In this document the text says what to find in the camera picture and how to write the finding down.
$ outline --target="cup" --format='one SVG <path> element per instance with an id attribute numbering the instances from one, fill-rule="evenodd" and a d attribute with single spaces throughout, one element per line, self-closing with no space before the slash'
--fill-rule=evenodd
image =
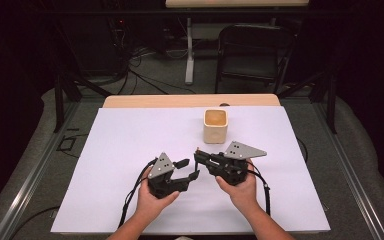
<path id="1" fill-rule="evenodd" d="M 204 142 L 224 143 L 227 125 L 227 112 L 224 109 L 207 109 L 204 113 Z"/>

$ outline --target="table leg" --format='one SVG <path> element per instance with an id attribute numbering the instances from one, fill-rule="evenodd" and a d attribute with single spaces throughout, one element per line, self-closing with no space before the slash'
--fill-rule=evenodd
<path id="1" fill-rule="evenodd" d="M 188 34 L 188 60 L 186 64 L 185 84 L 192 85 L 194 59 L 193 59 L 193 49 L 192 49 L 192 23 L 190 18 L 188 18 L 187 34 Z"/>

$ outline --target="gray carpet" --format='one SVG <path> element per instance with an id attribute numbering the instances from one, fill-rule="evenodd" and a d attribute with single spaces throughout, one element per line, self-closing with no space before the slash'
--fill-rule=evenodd
<path id="1" fill-rule="evenodd" d="M 152 79 L 170 84 L 165 85 L 147 78 L 147 81 L 157 85 L 170 94 L 212 93 L 215 78 L 214 50 L 197 51 L 195 55 L 195 77 L 192 86 L 185 86 L 184 73 L 185 59 L 167 58 L 156 54 L 149 54 L 132 61 L 132 70 Z M 94 82 L 105 82 L 108 79 L 93 79 Z M 102 86 L 116 94 L 120 91 L 124 80 Z M 245 85 L 238 86 L 233 82 L 223 81 L 221 93 L 270 92 L 264 86 Z M 72 119 L 68 119 L 66 129 L 63 130 L 65 138 L 75 139 L 73 148 L 65 153 L 52 149 L 39 184 L 34 190 L 27 207 L 22 212 L 18 224 L 34 214 L 54 206 L 59 206 L 65 195 L 77 158 L 81 153 L 87 134 L 92 126 L 97 110 L 102 106 L 103 98 L 91 90 L 80 87 L 83 100 L 75 107 Z M 159 90 L 149 83 L 129 74 L 127 83 L 121 94 L 161 94 Z M 20 190 L 24 180 L 31 169 L 40 160 L 47 147 L 47 143 L 55 135 L 52 133 L 55 126 L 53 91 L 43 96 L 45 111 L 38 129 L 33 136 L 19 166 L 14 171 L 11 180 L 0 196 L 0 223 L 10 209 L 11 203 Z M 308 150 L 308 168 L 314 181 L 320 200 L 326 206 L 326 215 L 332 230 L 319 234 L 294 234 L 297 239 L 373 239 L 373 235 L 362 215 L 355 195 L 344 177 L 339 164 L 338 153 L 326 134 L 325 125 L 320 121 L 315 104 L 306 98 L 287 99 L 282 101 L 291 120 L 296 136 L 305 144 Z M 384 181 L 377 172 L 376 152 L 373 149 L 367 133 L 348 108 L 346 103 L 338 100 L 336 110 L 337 137 L 346 152 L 346 155 L 372 200 L 378 217 L 384 227 Z M 28 222 L 17 233 L 14 239 L 105 239 L 105 236 L 62 236 L 51 234 L 50 228 L 53 218 L 49 217 L 52 211 L 41 214 Z M 153 239 L 174 239 L 175 237 L 159 237 Z M 194 239 L 242 239 L 242 237 L 203 237 L 193 236 Z"/>

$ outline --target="dark background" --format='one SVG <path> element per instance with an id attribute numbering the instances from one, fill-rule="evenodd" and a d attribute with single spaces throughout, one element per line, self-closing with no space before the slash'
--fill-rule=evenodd
<path id="1" fill-rule="evenodd" d="M 34 2 L 31 7 L 60 10 L 102 7 L 98 0 L 30 2 Z M 312 1 L 310 8 L 338 10 L 355 4 Z M 0 191 L 36 129 L 43 111 L 40 97 L 54 86 L 56 61 L 82 75 L 122 71 L 123 55 L 114 45 L 115 36 L 105 18 L 65 20 L 56 29 L 52 19 L 24 14 L 25 7 L 17 1 L 0 1 Z M 358 27 L 354 23 L 350 19 L 304 19 L 285 81 L 300 82 L 339 59 L 338 96 L 350 105 L 372 138 L 384 177 L 384 1 Z M 146 21 L 134 24 L 143 26 Z M 350 47 L 338 47 L 349 36 L 353 36 Z"/>

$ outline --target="human hand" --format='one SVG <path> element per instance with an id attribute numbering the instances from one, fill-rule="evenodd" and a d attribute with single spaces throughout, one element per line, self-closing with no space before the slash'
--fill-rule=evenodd
<path id="1" fill-rule="evenodd" d="M 248 170 L 254 171 L 254 166 L 248 164 Z M 228 184 L 222 177 L 217 176 L 216 181 L 220 188 L 230 196 L 233 205 L 245 216 L 261 207 L 257 202 L 257 183 L 254 174 L 248 173 L 246 180 L 236 186 Z"/>
<path id="2" fill-rule="evenodd" d="M 151 167 L 146 169 L 142 175 L 142 179 L 144 180 L 140 184 L 138 202 L 136 211 L 134 213 L 134 215 L 140 217 L 142 220 L 146 220 L 148 223 L 151 223 L 153 220 L 155 220 L 163 211 L 163 209 L 170 205 L 174 200 L 176 200 L 180 194 L 178 191 L 176 191 L 162 199 L 158 199 L 152 195 L 148 187 L 147 178 L 150 171 Z"/>

